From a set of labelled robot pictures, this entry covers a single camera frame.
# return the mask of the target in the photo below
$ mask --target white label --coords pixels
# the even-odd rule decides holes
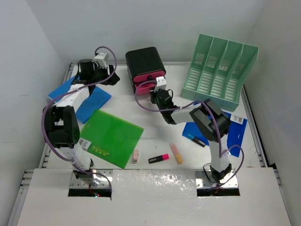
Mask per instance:
[[[88,148],[90,147],[91,145],[91,142],[88,141],[88,140],[85,140],[83,138],[80,138],[79,139],[79,145],[82,147],[82,149],[84,149],[85,151],[88,150]]]
[[[239,117],[239,116],[233,115],[233,114],[231,115],[230,120],[233,121],[233,122],[237,122],[241,125],[244,123],[244,119],[242,117]]]

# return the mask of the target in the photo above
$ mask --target white wall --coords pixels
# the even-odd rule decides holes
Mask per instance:
[[[301,1],[267,0],[248,41],[260,52],[247,94],[291,221],[301,225]]]
[[[106,45],[118,60],[156,46],[164,61],[189,61],[199,33],[246,41],[264,0],[27,0],[62,61]]]
[[[64,66],[23,0],[0,0],[0,225],[7,225],[25,169],[38,166],[46,95]]]

